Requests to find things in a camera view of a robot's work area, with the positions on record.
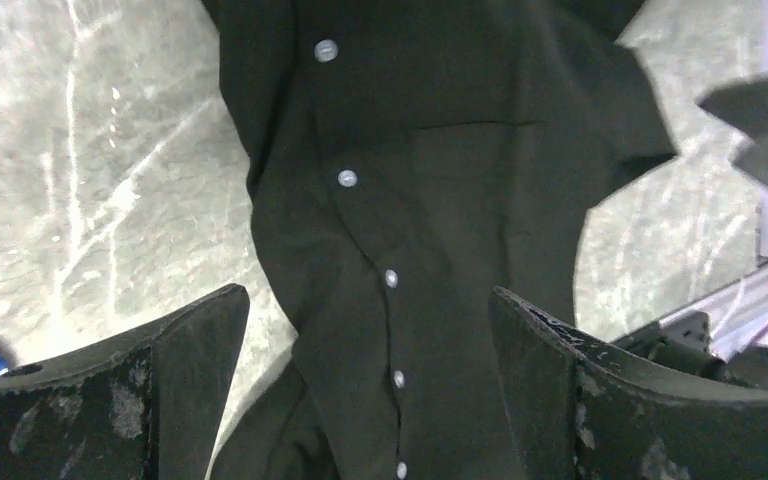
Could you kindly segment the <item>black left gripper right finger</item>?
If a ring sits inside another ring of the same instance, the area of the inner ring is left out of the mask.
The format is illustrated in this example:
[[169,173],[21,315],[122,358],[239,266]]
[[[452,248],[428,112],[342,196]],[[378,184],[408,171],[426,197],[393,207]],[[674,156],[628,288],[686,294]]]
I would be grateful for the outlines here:
[[768,388],[659,365],[497,288],[489,319],[530,479],[768,479]]

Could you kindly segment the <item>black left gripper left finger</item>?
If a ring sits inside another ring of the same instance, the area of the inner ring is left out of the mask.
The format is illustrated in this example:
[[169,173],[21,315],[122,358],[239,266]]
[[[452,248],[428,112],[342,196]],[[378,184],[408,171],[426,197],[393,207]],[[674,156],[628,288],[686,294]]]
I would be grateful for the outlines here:
[[0,377],[0,480],[202,479],[240,355],[246,290]]

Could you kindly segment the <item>black button shirt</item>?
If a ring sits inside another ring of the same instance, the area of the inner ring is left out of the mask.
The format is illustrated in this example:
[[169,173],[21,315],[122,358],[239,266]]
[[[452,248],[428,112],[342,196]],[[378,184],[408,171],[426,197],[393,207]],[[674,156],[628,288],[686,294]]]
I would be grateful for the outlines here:
[[208,1],[297,332],[216,479],[520,479],[502,286],[566,320],[587,212],[675,150],[638,1]]

